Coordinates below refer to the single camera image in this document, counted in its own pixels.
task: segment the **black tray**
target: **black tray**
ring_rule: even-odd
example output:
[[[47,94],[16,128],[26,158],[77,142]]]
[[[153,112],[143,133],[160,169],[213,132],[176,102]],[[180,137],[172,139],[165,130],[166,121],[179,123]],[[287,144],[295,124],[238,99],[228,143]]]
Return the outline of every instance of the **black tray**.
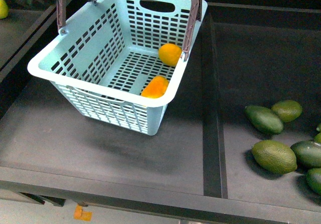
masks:
[[[273,139],[291,145],[316,135],[320,31],[286,28],[294,20],[286,11],[263,11],[283,15],[281,28],[224,22],[230,12],[209,7],[153,137],[84,117],[32,78],[0,120],[0,187],[201,221],[318,223],[321,199],[304,170],[277,176],[253,160],[251,146],[266,136],[244,108],[295,99],[303,115]]]

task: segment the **green avocado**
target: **green avocado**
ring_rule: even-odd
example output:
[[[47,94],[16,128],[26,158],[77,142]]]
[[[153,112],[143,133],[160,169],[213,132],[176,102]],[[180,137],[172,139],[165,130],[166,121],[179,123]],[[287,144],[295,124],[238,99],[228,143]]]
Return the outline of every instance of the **green avocado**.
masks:
[[[286,174],[297,169],[296,157],[291,148],[274,140],[256,143],[251,152],[256,162],[275,174]]]
[[[308,186],[317,194],[321,195],[321,168],[312,168],[305,176]]]
[[[250,105],[245,107],[245,115],[251,124],[267,135],[277,135],[283,131],[283,122],[269,108]]]
[[[321,144],[314,141],[300,141],[291,146],[299,164],[307,168],[321,168]]]

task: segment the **light blue basket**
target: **light blue basket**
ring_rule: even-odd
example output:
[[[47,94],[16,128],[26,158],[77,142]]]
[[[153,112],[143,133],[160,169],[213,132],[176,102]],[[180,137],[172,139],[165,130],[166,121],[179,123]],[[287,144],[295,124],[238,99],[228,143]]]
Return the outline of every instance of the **light blue basket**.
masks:
[[[140,0],[86,3],[66,21],[65,34],[30,61],[29,72],[51,81],[84,116],[155,135],[188,61],[166,66],[158,49],[165,43],[182,46],[191,0],[151,1],[172,3],[175,10],[155,12]],[[206,8],[203,1],[202,19]],[[200,25],[196,21],[190,49]],[[170,81],[166,93],[140,96],[157,75]]]

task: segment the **basket slot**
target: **basket slot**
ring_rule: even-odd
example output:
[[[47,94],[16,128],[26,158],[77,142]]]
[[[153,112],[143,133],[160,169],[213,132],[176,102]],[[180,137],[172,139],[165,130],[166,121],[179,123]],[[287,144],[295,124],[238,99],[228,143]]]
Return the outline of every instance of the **basket slot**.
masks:
[[[57,84],[68,100],[85,116],[147,133],[147,108],[132,103],[111,102],[82,90]]]
[[[181,12],[173,17],[167,17],[159,12],[139,8],[137,5],[139,2],[126,1],[131,40],[134,45],[156,50],[165,43],[183,46],[190,13],[188,8],[181,9]]]

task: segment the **brown handle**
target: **brown handle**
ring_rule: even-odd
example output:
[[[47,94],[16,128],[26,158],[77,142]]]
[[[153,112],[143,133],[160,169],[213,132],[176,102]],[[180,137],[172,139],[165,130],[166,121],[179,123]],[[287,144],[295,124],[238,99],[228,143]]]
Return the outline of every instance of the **brown handle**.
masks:
[[[186,36],[183,42],[183,52],[185,52],[185,59],[187,60],[193,37],[195,21],[200,21],[202,17],[202,0],[191,0],[190,17],[187,22]]]

